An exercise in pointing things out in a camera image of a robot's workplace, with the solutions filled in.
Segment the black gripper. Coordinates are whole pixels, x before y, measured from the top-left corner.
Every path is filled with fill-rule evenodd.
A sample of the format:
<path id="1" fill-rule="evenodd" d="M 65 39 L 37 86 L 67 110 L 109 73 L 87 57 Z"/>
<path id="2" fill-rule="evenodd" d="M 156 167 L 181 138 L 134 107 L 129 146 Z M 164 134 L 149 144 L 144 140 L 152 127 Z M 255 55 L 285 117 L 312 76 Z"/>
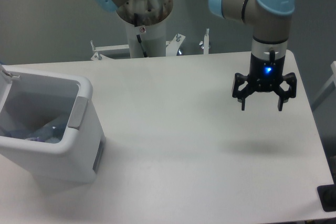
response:
<path id="1" fill-rule="evenodd" d="M 275 61 L 263 60 L 253 54 L 250 57 L 250 68 L 247 76 L 235 73 L 232 97 L 241 103 L 245 110 L 246 98 L 254 92 L 274 92 L 278 97 L 278 111 L 282 111 L 284 103 L 297 94 L 297 77 L 294 72 L 282 75 L 285 57 Z M 281 84 L 285 82 L 288 89 L 284 90 Z"/>

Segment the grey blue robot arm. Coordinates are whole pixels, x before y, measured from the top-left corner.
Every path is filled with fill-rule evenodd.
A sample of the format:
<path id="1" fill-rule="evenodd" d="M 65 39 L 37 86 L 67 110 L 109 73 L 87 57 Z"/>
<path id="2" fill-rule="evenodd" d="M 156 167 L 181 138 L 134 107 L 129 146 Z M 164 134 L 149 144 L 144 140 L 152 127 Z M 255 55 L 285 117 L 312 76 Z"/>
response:
<path id="1" fill-rule="evenodd" d="M 167 55 L 165 21 L 173 0 L 95 1 L 124 21 L 132 58 Z M 232 96 L 244 104 L 255 92 L 274 92 L 281 110 L 297 92 L 296 75 L 283 73 L 295 0 L 208 0 L 208 8 L 218 17 L 253 27 L 249 74 L 235 74 Z"/>

